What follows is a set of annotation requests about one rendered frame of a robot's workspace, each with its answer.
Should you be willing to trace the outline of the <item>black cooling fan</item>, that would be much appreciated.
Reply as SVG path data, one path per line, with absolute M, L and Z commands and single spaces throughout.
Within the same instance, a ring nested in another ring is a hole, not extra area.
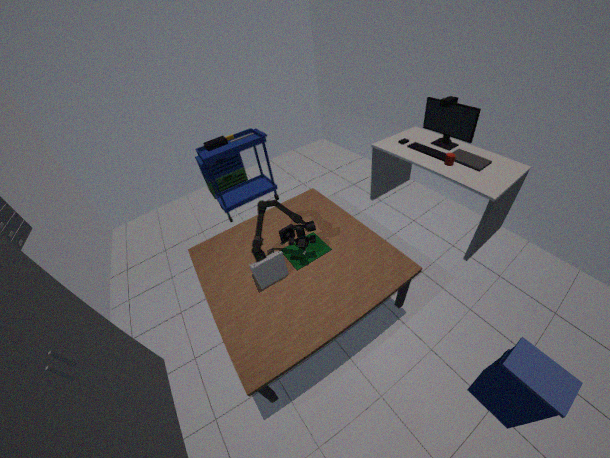
M 290 224 L 279 231 L 280 239 L 283 244 L 289 241 L 289 237 L 295 237 L 295 232 L 292 227 L 293 225 Z

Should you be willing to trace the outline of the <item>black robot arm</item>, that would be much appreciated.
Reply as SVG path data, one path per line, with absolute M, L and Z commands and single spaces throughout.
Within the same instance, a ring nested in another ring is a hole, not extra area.
M 296 230 L 297 235 L 303 235 L 305 233 L 305 230 L 308 232 L 316 230 L 314 221 L 310 221 L 310 222 L 303 221 L 302 217 L 300 215 L 290 211 L 285 206 L 283 206 L 281 203 L 279 203 L 277 200 L 258 201 L 258 203 L 257 203 L 258 216 L 257 216 L 257 223 L 256 223 L 256 231 L 255 231 L 254 239 L 252 241 L 252 243 L 253 243 L 252 253 L 257 262 L 266 258 L 266 255 L 261 250 L 261 245 L 262 245 L 262 241 L 263 241 L 263 239 L 261 239 L 261 231 L 262 231 L 263 217 L 264 217 L 266 207 L 271 207 L 271 206 L 275 206 L 278 209 L 280 209 L 282 212 L 287 214 L 295 223 L 303 224 L 303 225 L 300 225 L 300 224 L 294 225 L 292 227 L 293 230 Z M 304 230 L 304 228 L 305 228 L 305 230 Z M 308 242 L 305 237 L 298 238 L 298 247 L 300 249 L 301 248 L 305 249 L 308 247 Z

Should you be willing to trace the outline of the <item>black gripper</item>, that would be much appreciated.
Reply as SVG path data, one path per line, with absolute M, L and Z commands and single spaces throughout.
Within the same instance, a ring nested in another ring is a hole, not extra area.
M 310 235 L 310 238 L 308 238 L 305 236 L 305 233 L 303 235 L 297 235 L 296 239 L 294 237 L 289 237 L 288 243 L 289 243 L 289 245 L 294 245 L 294 242 L 296 242 L 296 245 L 298 245 L 298 238 L 303 238 L 303 237 L 305 237 L 307 239 L 308 244 L 309 244 L 309 240 L 310 240 L 310 243 L 316 243 L 315 235 Z

